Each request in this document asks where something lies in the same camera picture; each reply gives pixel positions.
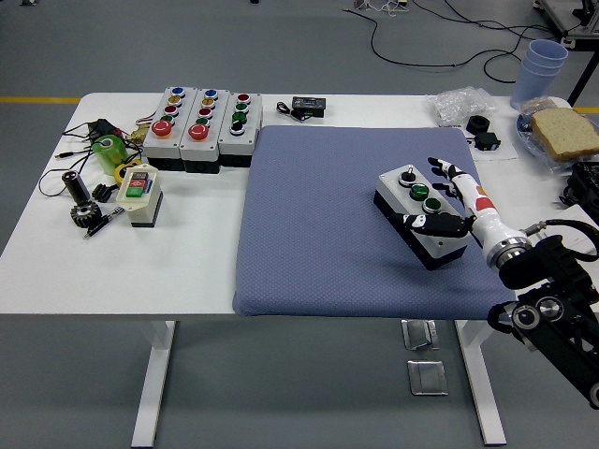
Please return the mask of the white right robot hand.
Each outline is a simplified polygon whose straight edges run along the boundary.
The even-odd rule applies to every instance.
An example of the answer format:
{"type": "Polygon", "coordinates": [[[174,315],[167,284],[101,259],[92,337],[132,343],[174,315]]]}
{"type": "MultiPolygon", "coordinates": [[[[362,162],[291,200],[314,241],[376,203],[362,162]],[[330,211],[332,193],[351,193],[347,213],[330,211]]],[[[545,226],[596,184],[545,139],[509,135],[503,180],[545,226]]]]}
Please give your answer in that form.
{"type": "Polygon", "coordinates": [[[446,184],[435,183],[435,189],[443,188],[450,196],[460,200],[465,217],[447,212],[418,215],[393,213],[393,224],[418,234],[443,238],[462,238],[470,233],[483,251],[493,257],[494,251],[509,244],[529,245],[522,231],[506,225],[482,186],[470,174],[442,159],[429,157],[431,171],[448,180],[446,184]]]}

